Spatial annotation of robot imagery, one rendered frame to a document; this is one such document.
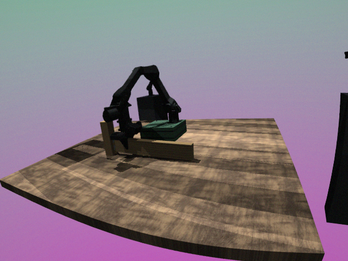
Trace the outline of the brown wooden post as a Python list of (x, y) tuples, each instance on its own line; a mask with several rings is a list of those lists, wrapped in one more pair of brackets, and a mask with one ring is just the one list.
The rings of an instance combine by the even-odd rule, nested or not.
[(114, 156), (116, 153), (116, 150), (114, 149), (115, 143), (113, 140), (110, 139), (110, 135), (114, 133), (114, 124), (113, 121), (106, 123), (105, 121), (100, 122), (101, 131), (102, 131), (102, 138), (105, 148), (105, 153), (108, 156)]

